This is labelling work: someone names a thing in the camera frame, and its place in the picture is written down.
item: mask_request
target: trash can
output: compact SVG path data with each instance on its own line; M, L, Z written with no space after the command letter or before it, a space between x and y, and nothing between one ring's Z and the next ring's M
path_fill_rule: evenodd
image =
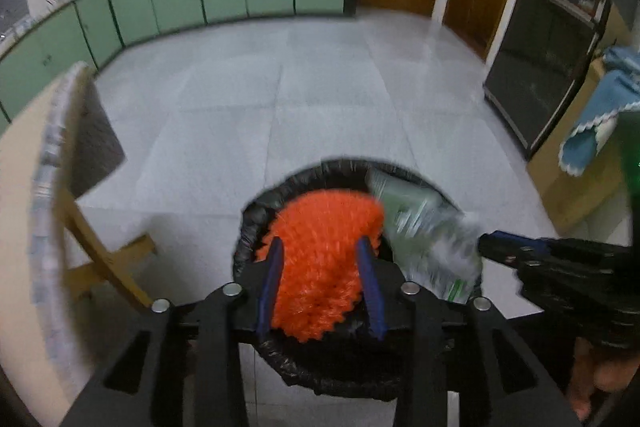
M338 158L296 172L280 185L270 188L249 203L242 213L240 239L234 253L234 278L255 252L263 247L271 221L294 198L327 188L348 188L369 192L366 176L377 169L420 187L437 187L414 172L389 163L362 158ZM393 261L393 253L382 237L380 259ZM316 394L390 401L398 397L404 368L403 345L380 342L369 334L364 302L346 314L343 323L325 333L321 341L300 343L280 330L272 330L256 346L258 354L282 377L287 385L301 385Z

